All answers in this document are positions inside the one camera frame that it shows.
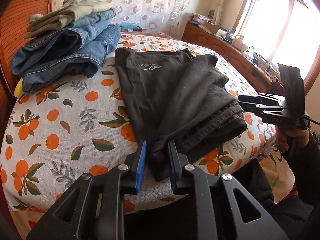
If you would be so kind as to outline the person's right hand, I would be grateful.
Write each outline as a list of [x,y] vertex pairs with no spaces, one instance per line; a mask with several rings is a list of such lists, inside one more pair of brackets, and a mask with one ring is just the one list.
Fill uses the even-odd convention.
[[309,130],[276,126],[276,146],[281,152],[303,149],[309,142]]

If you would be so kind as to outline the person's right forearm black sleeve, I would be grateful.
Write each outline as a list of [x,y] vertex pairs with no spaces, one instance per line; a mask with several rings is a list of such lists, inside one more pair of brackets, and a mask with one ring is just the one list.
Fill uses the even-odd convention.
[[294,220],[289,227],[293,239],[319,239],[319,146],[308,131],[286,131],[293,137],[287,162],[297,186],[298,196],[289,199]]

